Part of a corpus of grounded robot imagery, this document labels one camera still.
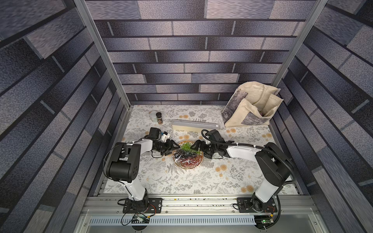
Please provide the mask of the grey plastic wrap dispenser box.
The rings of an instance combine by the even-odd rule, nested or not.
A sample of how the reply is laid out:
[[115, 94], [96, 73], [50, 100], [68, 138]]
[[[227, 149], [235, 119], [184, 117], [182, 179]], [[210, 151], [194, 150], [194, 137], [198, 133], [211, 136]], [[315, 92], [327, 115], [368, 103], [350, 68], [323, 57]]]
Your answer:
[[174, 130], [180, 130], [180, 131], [200, 132], [203, 129], [206, 129], [208, 131], [220, 129], [220, 125], [218, 125], [217, 123], [178, 120], [178, 119], [172, 120], [171, 125]]

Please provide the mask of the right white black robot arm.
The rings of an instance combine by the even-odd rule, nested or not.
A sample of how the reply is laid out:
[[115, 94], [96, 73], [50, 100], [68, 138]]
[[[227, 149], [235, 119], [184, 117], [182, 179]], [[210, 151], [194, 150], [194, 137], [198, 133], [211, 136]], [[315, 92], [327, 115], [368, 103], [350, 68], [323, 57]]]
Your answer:
[[257, 162], [264, 180], [254, 192], [253, 197], [257, 203], [267, 203], [282, 189], [290, 176], [295, 176], [291, 159], [272, 142], [264, 146], [247, 143], [225, 141], [217, 130], [201, 131], [203, 141], [197, 140], [190, 148], [200, 150], [208, 158], [218, 154], [226, 158], [239, 158]]

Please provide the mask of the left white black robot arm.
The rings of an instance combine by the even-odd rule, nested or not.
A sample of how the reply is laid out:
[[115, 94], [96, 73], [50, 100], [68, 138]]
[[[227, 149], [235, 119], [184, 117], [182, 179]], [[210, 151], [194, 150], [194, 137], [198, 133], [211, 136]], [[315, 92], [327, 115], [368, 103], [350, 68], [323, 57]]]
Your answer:
[[111, 156], [104, 161], [104, 175], [124, 185], [128, 199], [147, 203], [148, 194], [137, 178], [140, 169], [140, 157], [146, 152], [157, 151], [162, 156], [172, 154], [180, 146], [169, 139], [166, 133], [152, 127], [149, 134], [134, 142], [118, 142], [108, 152]]

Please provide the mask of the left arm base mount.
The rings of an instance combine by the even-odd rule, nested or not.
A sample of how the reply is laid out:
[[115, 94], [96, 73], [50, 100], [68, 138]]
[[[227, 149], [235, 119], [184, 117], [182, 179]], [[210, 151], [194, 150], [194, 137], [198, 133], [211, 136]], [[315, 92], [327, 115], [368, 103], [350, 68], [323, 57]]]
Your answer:
[[142, 201], [133, 201], [127, 198], [118, 201], [118, 205], [123, 207], [122, 212], [124, 214], [160, 214], [162, 211], [162, 203], [162, 198], [145, 198]]

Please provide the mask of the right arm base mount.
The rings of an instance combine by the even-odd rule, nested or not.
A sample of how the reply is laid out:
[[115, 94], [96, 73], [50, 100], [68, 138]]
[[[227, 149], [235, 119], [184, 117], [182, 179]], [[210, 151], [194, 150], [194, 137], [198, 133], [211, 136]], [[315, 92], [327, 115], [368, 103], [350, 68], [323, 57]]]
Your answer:
[[277, 213], [278, 208], [274, 198], [269, 199], [263, 203], [258, 198], [254, 197], [241, 197], [237, 198], [238, 210], [240, 213]]

